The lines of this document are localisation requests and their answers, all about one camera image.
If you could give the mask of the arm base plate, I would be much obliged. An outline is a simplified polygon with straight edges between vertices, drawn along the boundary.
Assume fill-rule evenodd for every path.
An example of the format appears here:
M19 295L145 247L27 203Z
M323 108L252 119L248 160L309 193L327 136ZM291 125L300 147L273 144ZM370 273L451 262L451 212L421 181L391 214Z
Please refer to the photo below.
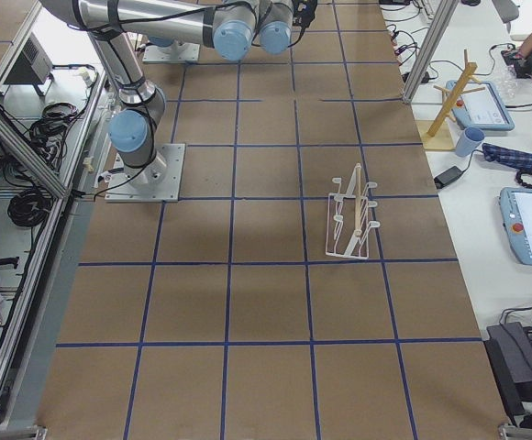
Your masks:
M150 45L144 50L142 61L147 64L182 64L198 62L200 46L175 41L169 47Z
M114 173L104 193L110 203L177 202L182 181L185 145L162 144L156 147L156 158L143 170L125 167L117 153L114 165L122 168Z

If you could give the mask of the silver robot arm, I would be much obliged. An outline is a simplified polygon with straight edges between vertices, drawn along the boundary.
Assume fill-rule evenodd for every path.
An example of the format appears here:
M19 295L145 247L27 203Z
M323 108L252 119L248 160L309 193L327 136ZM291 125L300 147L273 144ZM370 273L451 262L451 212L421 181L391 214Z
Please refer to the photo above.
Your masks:
M278 55L296 44L292 29L304 33L316 17L316 1L44 1L51 14L86 33L116 88L122 109L109 126L111 142L127 178L154 182L166 164L155 144L165 111L161 89L143 73L128 33L150 40L193 43L226 61L240 61L253 44Z

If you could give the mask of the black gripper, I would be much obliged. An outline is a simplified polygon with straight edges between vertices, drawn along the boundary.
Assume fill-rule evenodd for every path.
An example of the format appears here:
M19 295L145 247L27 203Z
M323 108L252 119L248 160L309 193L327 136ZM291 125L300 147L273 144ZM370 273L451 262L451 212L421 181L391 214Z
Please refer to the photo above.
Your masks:
M317 0L293 0L294 26L309 26L316 17Z

